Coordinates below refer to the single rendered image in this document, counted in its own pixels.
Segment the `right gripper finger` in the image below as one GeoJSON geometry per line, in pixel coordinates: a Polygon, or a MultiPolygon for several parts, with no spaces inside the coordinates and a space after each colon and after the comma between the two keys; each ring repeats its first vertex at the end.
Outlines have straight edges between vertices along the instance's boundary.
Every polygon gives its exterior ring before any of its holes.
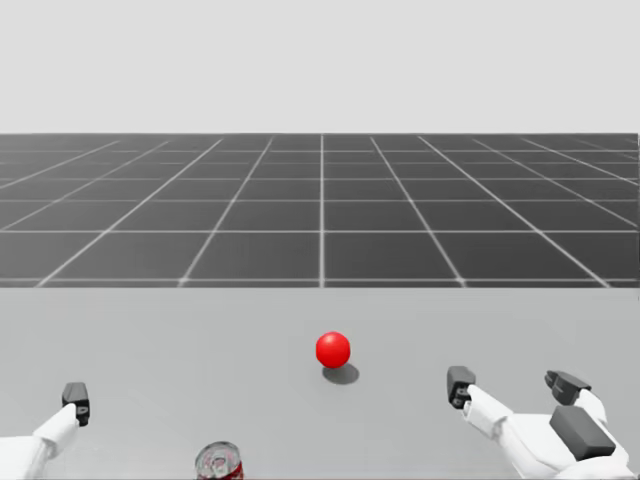
{"type": "Polygon", "coordinates": [[[512,410],[476,384],[476,375],[466,366],[450,366],[446,374],[448,403],[486,438],[497,441],[501,425],[512,410]]]}
{"type": "Polygon", "coordinates": [[[563,406],[577,406],[602,424],[608,423],[602,400],[592,392],[592,386],[578,377],[559,370],[548,370],[544,377],[553,398],[563,406]]]}

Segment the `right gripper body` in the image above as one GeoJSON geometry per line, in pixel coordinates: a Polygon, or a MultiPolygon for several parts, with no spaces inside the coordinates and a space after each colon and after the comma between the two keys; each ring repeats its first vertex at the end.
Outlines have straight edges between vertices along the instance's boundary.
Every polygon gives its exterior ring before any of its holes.
{"type": "Polygon", "coordinates": [[[498,422],[493,436],[526,480],[637,480],[626,450],[582,407],[513,414],[498,422]]]}

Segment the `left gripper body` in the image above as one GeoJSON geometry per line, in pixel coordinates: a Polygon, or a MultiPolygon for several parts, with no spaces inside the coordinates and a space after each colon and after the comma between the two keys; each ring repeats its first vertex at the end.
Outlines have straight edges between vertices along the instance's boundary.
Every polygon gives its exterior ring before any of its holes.
{"type": "Polygon", "coordinates": [[[38,436],[0,437],[0,480],[43,480],[58,445],[38,436]]]}

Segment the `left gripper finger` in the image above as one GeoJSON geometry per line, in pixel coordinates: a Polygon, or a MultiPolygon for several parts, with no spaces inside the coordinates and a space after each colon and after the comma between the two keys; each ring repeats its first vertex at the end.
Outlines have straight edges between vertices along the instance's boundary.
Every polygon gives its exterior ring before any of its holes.
{"type": "Polygon", "coordinates": [[[89,424],[91,406],[85,382],[69,382],[61,393],[61,408],[33,435],[53,446],[68,446],[80,428],[89,424]]]}

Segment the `ball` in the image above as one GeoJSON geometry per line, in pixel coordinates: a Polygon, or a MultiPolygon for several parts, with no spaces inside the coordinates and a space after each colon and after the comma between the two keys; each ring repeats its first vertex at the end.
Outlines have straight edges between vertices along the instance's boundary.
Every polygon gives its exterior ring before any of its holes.
{"type": "Polygon", "coordinates": [[[350,356],[350,342],[340,332],[326,332],[316,341],[316,358],[325,368],[340,368],[348,363],[350,356]]]}

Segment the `red and white can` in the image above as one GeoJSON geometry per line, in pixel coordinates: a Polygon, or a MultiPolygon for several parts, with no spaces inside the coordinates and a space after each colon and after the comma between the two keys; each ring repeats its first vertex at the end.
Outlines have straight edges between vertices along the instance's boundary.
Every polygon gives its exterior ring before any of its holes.
{"type": "Polygon", "coordinates": [[[203,447],[194,462],[196,480],[244,480],[239,448],[216,441],[203,447]]]}

